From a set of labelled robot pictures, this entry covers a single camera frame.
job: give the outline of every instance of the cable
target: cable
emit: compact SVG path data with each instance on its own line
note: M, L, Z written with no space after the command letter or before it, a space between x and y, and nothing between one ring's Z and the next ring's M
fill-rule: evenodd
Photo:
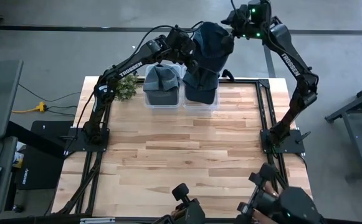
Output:
M34 109L29 109L29 110L24 110L24 111L12 111L12 113L27 113L27 112L31 112L31 111L37 111L37 108Z
M47 100L47 99L44 99L44 98L40 97L39 95L33 93L31 90L27 89L26 87L24 87L24 86L21 85L20 83L19 83L19 86L22 87L23 89L25 89L26 91L28 91L29 93L33 94L34 96L36 96L36 97L38 97L38 98L40 98L40 99L42 99L42 100L44 100L44 101L46 101L46 102L55 102L55 101L61 100L61 99L63 99L63 98L66 98L66 97L68 97L68 96L72 96L72 95L81 93L81 92L70 93L70 94L65 95L65 96L62 96L62 97L60 97L60 98L58 98L58 99L56 99L56 100Z
M235 14L236 14L237 18L240 19L241 17L239 16L239 13L236 10L236 7L235 7L235 4L233 3L233 0L231 0L231 4L232 4L232 7L233 7L233 10L235 10Z
M77 106L75 106L75 105L73 105L73 106L50 106L50 107L46 108L46 110L49 110L51 108L68 109L68 108L77 108Z
M2 152L4 151L4 148L5 148L5 140L3 139L2 140L2 148L1 148L1 152L0 152L0 159L1 159Z
M296 155L304 162L304 165L305 165L305 169L308 170L308 167L307 167L307 162L305 162L305 159L304 157L301 156L301 154L299 153L296 153Z
M128 58L128 60L125 61L125 63L123 63L123 66L126 65L128 62L130 62L132 60L132 58L135 56L135 54L139 51L140 47L142 46L142 43L143 41L146 39L146 37L151 33L153 32L154 30L156 29L159 29L159 28L164 28L164 27L167 27L167 28L171 28L171 29L177 29L177 30L180 30L181 32L185 32L185 33L195 33L197 30L199 30L201 28L201 25L202 25L203 21L200 21L198 22L197 24L193 25L191 30L184 30L184 29L181 29L179 27L173 27L173 26L170 26L170 25L160 25L160 26L156 26L152 29L150 29L141 39L141 41L139 42L138 46L135 48L134 52L131 54L131 56ZM99 80L103 79L103 78L106 78L107 75L105 75L103 73L103 75L101 76L101 78L99 78Z
M77 137L78 137L78 135L79 135L79 126L80 126L81 118L82 118L82 115L83 115L85 109L87 108L87 105L88 105L89 102L91 101L92 96L93 96L93 92L92 92L91 95L89 96L89 99L88 99L87 102L85 103L85 106L82 108L80 118L79 118L79 120L77 121L77 126L76 126L76 129L75 129L75 135L74 135L74 137L71 139L71 141L70 141L69 145L66 147L66 150L65 150L65 151L68 151L68 150L69 150L70 146L73 144L74 140L76 140Z
M55 114L61 114L61 115L64 115L64 116L73 116L73 117L75 117L74 114L61 113L61 112L50 111L50 110L47 110L46 112L55 113Z

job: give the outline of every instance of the gray floor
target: gray floor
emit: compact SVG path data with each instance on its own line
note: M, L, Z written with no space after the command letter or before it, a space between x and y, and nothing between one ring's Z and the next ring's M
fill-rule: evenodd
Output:
M235 1L236 5L247 1ZM362 0L273 0L273 12L291 29L362 30ZM7 24L50 26L154 27L162 23L191 26L200 20L219 22L231 10L229 1L162 0L0 0ZM22 59L21 83L48 99L80 91L84 76L99 75L127 58L144 33L140 32L33 32L0 30L0 60ZM323 119L354 98L362 89L362 35L295 35L293 44L320 76L319 96L297 119L304 140L314 201L328 218L362 221L362 181L348 184L344 176L361 170L358 153L350 144L342 121ZM286 78L289 92L295 80L279 57L272 54L277 77ZM268 77L261 43L239 40L226 68L237 77ZM35 107L40 100L19 89L14 109ZM76 105L70 97L50 105ZM27 128L35 120L68 120L54 114L14 114L11 119ZM42 215L52 190L19 192L26 204L21 214Z

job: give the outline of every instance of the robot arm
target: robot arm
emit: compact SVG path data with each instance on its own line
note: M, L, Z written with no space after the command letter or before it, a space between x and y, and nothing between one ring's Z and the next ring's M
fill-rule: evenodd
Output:
M260 39L271 51L276 52L297 81L286 115L275 124L267 136L269 144L279 144L289 136L290 125L295 118L317 99L319 77L311 72L292 44L287 27L277 18L271 17L268 0L253 0L232 11L221 21L233 28L232 34L246 39Z
M195 44L188 34L177 29L171 29L168 36L161 35L143 44L137 53L124 62L107 69L98 79L93 88L95 103L89 120L84 124L82 132L84 139L90 144L99 144L102 141L100 122L106 106L109 106L115 97L118 82L146 64L169 60L173 63L185 64L190 72L197 69L191 51Z

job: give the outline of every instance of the wooden tabletop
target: wooden tabletop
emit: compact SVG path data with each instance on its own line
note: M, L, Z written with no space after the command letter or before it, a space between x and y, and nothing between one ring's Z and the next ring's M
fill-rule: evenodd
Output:
M97 78L85 77L76 121ZM275 114L280 120L288 110L286 81L270 78L269 82ZM143 103L141 88L132 99L112 103L110 142L103 154L94 216L169 214L178 204L171 191L184 182L189 187L189 197L198 198L206 217L236 217L237 205L248 201L254 189L248 176L257 172L267 158L260 148L262 127L255 86L221 84L218 90L220 106L211 114L193 114L182 106L175 113L152 112ZM92 106L90 102L81 127ZM284 159L289 184L311 194L303 162L293 154L285 154ZM84 152L76 152L65 160L52 212L60 210L80 185L84 160Z

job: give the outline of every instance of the plastic container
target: plastic container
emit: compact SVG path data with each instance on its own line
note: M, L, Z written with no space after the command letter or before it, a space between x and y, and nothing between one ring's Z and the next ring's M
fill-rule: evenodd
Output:
M181 67L180 65L175 65L175 64L168 64L168 65L171 66L171 67L173 67L173 68L178 72L178 74L179 74L180 77L183 76L183 74L182 74L183 70L182 70L182 67ZM147 76L147 75L149 74L150 70L151 70L154 66L156 66L156 64L154 64L154 65L149 65L149 66L146 67L145 76ZM178 102L177 102L175 105L152 105L152 104L150 103L150 101L149 101L149 98L155 98L154 93L145 93L145 106L146 106L147 108L150 108L150 109L178 109L179 106L181 105L181 101L179 100L179 99L180 99L179 93L181 92L181 85L182 85L182 84L180 84L180 86L179 86L179 88L178 88L178 94L177 94L177 96L176 96L176 99L177 99Z
M186 67L182 68L182 76L183 78L184 74L186 73ZM216 94L214 97L214 101L212 104L207 105L205 103L199 103L195 101L190 101L186 98L185 95L185 84L182 82L182 88L181 88L181 101L184 108L187 110L193 110L193 111L213 111L218 109L219 107L219 94L218 94L218 88L216 89Z

